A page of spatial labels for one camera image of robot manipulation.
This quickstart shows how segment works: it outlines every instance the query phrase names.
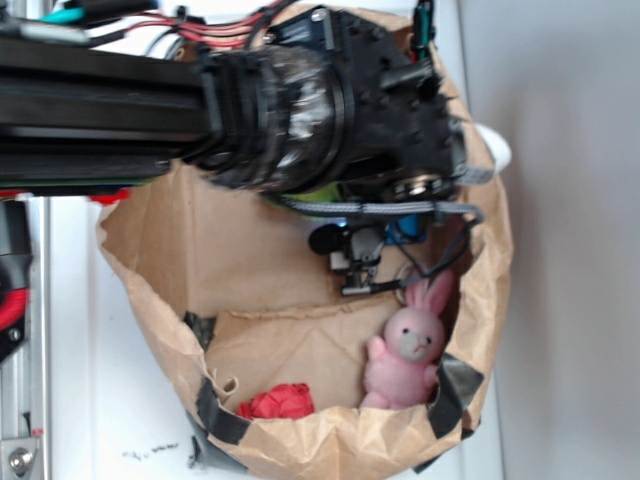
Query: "white surface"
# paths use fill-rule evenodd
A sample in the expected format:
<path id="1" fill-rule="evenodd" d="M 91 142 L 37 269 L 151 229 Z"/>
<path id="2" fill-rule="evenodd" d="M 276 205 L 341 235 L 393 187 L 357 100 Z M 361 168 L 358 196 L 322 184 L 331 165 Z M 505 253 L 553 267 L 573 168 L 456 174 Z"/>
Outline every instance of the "white surface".
<path id="1" fill-rule="evenodd" d="M 640 3 L 461 3 L 471 107 L 514 150 L 505 476 L 640 478 Z"/>
<path id="2" fill-rule="evenodd" d="M 248 11 L 259 3 L 215 6 L 231 12 L 246 5 Z M 363 3 L 368 8 L 409 13 L 414 0 Z M 193 4 L 202 8 L 204 2 Z M 454 1 L 439 6 L 438 24 L 440 51 L 451 75 L 463 82 Z M 134 53 L 144 50 L 135 37 L 130 46 Z M 124 288 L 95 247 L 98 207 L 84 199 L 55 199 L 52 205 L 54 480 L 247 478 L 188 468 L 191 427 L 135 324 Z M 167 445 L 177 447 L 154 452 Z M 490 390 L 482 427 L 473 438 L 420 477 L 408 471 L 395 478 L 501 480 L 495 389 Z"/>

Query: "white wall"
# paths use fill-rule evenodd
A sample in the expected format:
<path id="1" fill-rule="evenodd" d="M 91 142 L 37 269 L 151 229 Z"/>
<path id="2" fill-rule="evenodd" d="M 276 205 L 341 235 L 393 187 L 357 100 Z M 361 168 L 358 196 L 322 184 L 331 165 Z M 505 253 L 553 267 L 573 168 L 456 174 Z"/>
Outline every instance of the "white wall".
<path id="1" fill-rule="evenodd" d="M 640 478 L 640 2 L 460 4 L 472 111 L 514 150 L 505 476 Z"/>

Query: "blue component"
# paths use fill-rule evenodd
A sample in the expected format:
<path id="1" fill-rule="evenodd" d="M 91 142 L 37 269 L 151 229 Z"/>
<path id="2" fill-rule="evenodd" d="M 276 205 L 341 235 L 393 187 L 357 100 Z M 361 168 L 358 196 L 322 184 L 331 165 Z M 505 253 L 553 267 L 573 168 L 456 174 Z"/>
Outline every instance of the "blue component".
<path id="1" fill-rule="evenodd" d="M 387 245 L 394 245 L 396 243 L 422 243 L 426 239 L 427 234 L 420 232 L 417 214 L 409 215 L 395 223 L 390 223 L 387 227 Z"/>
<path id="2" fill-rule="evenodd" d="M 66 23 L 77 22 L 81 20 L 82 17 L 84 17 L 84 8 L 70 8 L 45 15 L 40 21 L 64 25 Z"/>

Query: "bunny face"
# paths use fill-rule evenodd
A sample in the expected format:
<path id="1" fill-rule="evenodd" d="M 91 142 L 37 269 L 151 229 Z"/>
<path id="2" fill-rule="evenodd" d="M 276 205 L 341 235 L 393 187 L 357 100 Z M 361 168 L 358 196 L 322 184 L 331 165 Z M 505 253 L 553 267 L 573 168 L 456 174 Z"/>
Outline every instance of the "bunny face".
<path id="1" fill-rule="evenodd" d="M 405 308 L 389 319 L 384 338 L 395 355 L 410 362 L 428 364 L 441 355 L 445 332 L 435 315 Z"/>

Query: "metal bracket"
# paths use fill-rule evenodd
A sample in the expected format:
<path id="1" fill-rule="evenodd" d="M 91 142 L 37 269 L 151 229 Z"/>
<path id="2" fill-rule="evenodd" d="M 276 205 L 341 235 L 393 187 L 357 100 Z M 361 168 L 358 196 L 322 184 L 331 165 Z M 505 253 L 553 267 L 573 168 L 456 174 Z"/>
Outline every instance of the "metal bracket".
<path id="1" fill-rule="evenodd" d="M 2 469 L 0 480 L 39 480 L 44 478 L 40 437 L 0 441 Z"/>

